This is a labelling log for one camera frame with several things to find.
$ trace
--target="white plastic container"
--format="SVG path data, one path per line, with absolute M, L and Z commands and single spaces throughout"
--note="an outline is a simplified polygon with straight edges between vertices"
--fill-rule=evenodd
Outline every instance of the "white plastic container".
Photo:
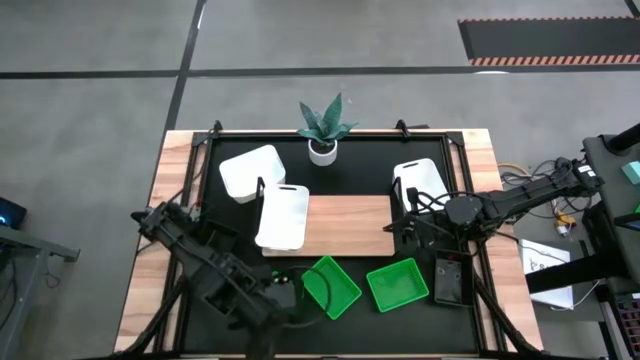
M 396 165 L 396 167 L 393 168 L 393 181 L 395 181 L 397 177 L 400 177 L 402 202 L 407 212 L 411 211 L 411 203 L 407 196 L 407 189 L 409 188 L 414 187 L 418 189 L 419 192 L 427 193 L 434 198 L 447 193 L 447 188 L 442 182 L 438 168 L 431 159 L 425 158 Z M 447 195 L 438 199 L 438 201 L 446 203 L 449 199 L 450 197 Z M 424 196 L 421 197 L 421 200 L 427 204 L 431 202 L 431 200 Z M 433 203 L 431 207 L 434 210 L 442 209 L 442 206 L 436 203 Z M 421 210 L 420 213 L 427 211 L 429 211 L 429 209 Z
M 284 184 L 286 171 L 273 145 L 265 145 L 220 164 L 227 194 L 240 204 L 256 198 L 258 177 L 265 186 Z
M 312 163 L 318 166 L 329 166 L 333 164 L 334 161 L 336 161 L 336 157 L 338 156 L 338 142 L 336 140 L 333 140 L 333 149 L 326 154 L 315 152 L 311 147 L 311 140 L 309 140 L 308 142 L 308 147 L 309 159 L 311 159 Z
M 304 244 L 309 189 L 296 185 L 267 185 L 256 244 L 275 250 L 299 250 Z

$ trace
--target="succulent plant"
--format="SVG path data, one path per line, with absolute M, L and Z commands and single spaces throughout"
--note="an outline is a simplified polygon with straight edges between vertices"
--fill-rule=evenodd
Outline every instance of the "succulent plant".
M 334 140 L 340 140 L 347 136 L 349 131 L 355 124 L 340 124 L 340 116 L 342 115 L 342 93 L 338 94 L 331 102 L 324 115 L 311 111 L 309 107 L 300 103 L 302 116 L 307 122 L 308 129 L 298 130 L 298 134 L 311 139 L 323 146 L 333 145 Z

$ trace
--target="gray concrete floor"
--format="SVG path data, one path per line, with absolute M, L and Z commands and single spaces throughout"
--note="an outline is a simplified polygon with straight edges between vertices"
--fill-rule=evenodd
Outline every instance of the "gray concrete floor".
M 194 7 L 0 0 L 0 72 L 177 69 Z M 192 68 L 465 66 L 459 18 L 617 15 L 623 0 L 209 0 Z M 52 262 L 62 284 L 42 287 L 21 359 L 112 349 L 137 239 L 129 213 L 146 203 L 174 85 L 0 80 L 0 196 L 29 209 L 26 231 L 82 248 L 75 265 Z M 339 91 L 361 128 L 489 128 L 499 161 L 536 165 L 637 122 L 640 73 L 190 79 L 176 127 L 298 128 L 297 101 L 323 107 Z M 532 217 L 517 234 L 556 239 Z M 548 350 L 604 355 L 593 321 L 538 318 Z

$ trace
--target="green plastic basket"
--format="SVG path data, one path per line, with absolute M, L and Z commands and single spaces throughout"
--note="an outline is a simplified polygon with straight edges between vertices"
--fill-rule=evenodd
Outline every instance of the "green plastic basket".
M 429 295 L 427 284 L 413 258 L 372 271 L 367 274 L 367 281 L 380 312 L 393 310 Z
M 331 290 L 331 304 L 327 315 L 336 320 L 362 295 L 362 290 L 342 270 L 331 256 L 318 260 L 313 268 L 318 270 L 329 281 Z M 308 270 L 302 275 L 304 287 L 324 309 L 327 306 L 327 283 L 313 271 Z

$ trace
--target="table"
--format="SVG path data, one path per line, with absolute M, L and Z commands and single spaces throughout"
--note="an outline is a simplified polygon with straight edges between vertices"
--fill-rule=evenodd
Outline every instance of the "table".
M 443 131 L 445 130 L 412 130 L 412 132 Z M 454 131 L 463 132 L 474 190 L 490 191 L 501 189 L 500 177 L 488 130 L 465 129 Z M 221 133 L 242 134 L 254 132 L 223 130 Z M 282 132 L 282 130 L 265 132 Z M 354 132 L 399 133 L 400 130 L 354 130 Z M 159 204 L 175 194 L 183 186 L 192 136 L 193 131 L 170 131 L 167 133 L 153 184 L 150 199 L 151 206 Z M 452 158 L 454 159 L 454 169 L 456 170 L 456 182 L 458 187 L 462 189 L 464 188 L 464 182 L 461 176 L 460 164 L 456 163 L 458 157 L 452 156 Z M 194 181 L 193 187 L 196 191 L 192 191 L 193 198 L 197 193 L 199 181 L 200 179 Z M 507 226 L 501 230 L 506 232 L 513 231 Z M 144 246 L 144 244 L 146 244 L 146 240 L 143 239 L 140 241 L 139 246 Z M 541 349 L 542 341 L 516 244 L 510 239 L 496 236 L 488 242 L 487 252 L 498 302 L 527 341 Z M 160 244 L 152 245 L 136 257 L 115 350 L 122 350 L 130 345 L 158 309 L 165 285 L 168 260 L 169 252 Z M 483 317 L 488 346 L 490 349 L 496 349 L 492 319 L 483 305 L 481 305 L 480 311 Z M 164 341 L 165 347 L 172 345 L 175 321 L 174 309 L 173 316 L 169 319 L 168 331 Z M 450 356 L 455 354 L 425 355 Z

